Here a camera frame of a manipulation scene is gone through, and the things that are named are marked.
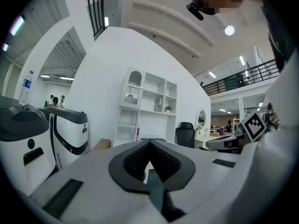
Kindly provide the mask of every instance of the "white bookshelf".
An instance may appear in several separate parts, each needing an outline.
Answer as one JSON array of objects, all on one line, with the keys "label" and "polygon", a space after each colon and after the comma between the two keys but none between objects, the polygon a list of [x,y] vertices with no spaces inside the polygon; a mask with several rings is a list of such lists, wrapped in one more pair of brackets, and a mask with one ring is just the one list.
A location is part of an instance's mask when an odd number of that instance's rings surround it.
[{"label": "white bookshelf", "polygon": [[[141,77],[136,76],[136,71],[140,72]],[[126,102],[120,103],[113,146],[136,141],[138,128],[139,140],[158,138],[173,143],[177,112],[177,85],[161,77],[131,67],[128,69],[122,96],[128,95],[124,90],[131,85],[128,81],[131,79],[133,72],[141,81],[140,83],[134,83],[137,88],[140,88],[138,104],[127,105]],[[155,110],[157,99],[161,99],[160,110]],[[170,113],[165,111],[167,106],[171,107]]]}]

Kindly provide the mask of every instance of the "potted plant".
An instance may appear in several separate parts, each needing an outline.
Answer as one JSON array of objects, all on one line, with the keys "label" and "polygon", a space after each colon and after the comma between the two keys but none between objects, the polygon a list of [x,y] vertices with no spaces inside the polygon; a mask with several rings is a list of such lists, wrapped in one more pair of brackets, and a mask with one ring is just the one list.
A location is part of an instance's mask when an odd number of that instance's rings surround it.
[{"label": "potted plant", "polygon": [[170,113],[170,111],[171,111],[171,107],[170,107],[170,106],[167,106],[167,107],[165,108],[165,110],[166,110],[166,113]]}]

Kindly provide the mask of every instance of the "black slot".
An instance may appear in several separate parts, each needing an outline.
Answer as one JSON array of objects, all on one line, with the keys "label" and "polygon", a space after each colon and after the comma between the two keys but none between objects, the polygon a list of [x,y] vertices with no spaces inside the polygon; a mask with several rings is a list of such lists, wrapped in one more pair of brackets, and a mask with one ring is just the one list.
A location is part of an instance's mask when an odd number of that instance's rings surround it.
[{"label": "black slot", "polygon": [[24,154],[24,166],[32,162],[34,159],[38,158],[39,156],[43,155],[43,150],[41,147],[36,148],[35,150],[30,151],[29,153]]},{"label": "black slot", "polygon": [[235,162],[230,162],[222,159],[215,159],[213,163],[228,167],[228,168],[233,168],[235,166]]},{"label": "black slot", "polygon": [[72,199],[79,191],[83,182],[70,179],[44,206],[44,210],[59,219]]}]

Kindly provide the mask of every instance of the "person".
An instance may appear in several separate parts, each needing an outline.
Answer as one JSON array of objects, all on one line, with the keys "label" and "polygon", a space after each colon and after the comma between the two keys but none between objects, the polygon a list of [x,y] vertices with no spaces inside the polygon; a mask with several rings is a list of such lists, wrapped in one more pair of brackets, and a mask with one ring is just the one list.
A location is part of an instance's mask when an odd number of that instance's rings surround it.
[{"label": "person", "polygon": [[[219,12],[220,9],[232,9],[241,6],[244,0],[194,0],[194,4],[200,11],[213,9]],[[269,0],[249,0],[258,4],[267,19],[269,27],[269,42],[271,44],[276,65],[279,72],[283,69],[285,61],[288,61],[296,48],[296,43],[290,31],[278,15]]]},{"label": "person", "polygon": [[52,101],[53,101],[53,103],[51,104],[51,106],[52,106],[52,107],[58,107],[58,106],[57,106],[57,104],[58,104],[58,98],[57,98],[57,97],[54,97]]},{"label": "person", "polygon": [[277,128],[277,122],[278,119],[276,113],[274,112],[271,103],[268,103],[268,110],[265,115],[265,124],[267,126],[265,133],[275,130]]},{"label": "person", "polygon": [[60,98],[60,102],[59,102],[59,104],[58,104],[58,107],[59,107],[59,108],[65,108],[64,98],[65,98],[65,96],[62,95],[61,98]]},{"label": "person", "polygon": [[228,124],[226,125],[226,132],[227,133],[231,133],[232,132],[232,125],[231,125],[231,121],[228,121]]},{"label": "person", "polygon": [[48,99],[47,107],[51,106],[53,104],[53,98],[54,98],[54,95],[51,95],[50,98]]}]

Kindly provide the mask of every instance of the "white desk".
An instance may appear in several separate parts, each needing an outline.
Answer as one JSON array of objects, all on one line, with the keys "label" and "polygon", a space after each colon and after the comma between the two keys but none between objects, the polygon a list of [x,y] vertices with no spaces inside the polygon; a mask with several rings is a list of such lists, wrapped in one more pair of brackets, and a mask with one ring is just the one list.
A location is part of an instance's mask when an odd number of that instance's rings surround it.
[{"label": "white desk", "polygon": [[211,136],[209,133],[199,135],[199,137],[197,139],[194,139],[194,141],[195,141],[194,146],[195,146],[195,148],[199,148],[199,147],[207,148],[206,147],[206,142],[208,142],[210,140],[220,138],[220,137],[221,136],[218,136],[218,137]]}]

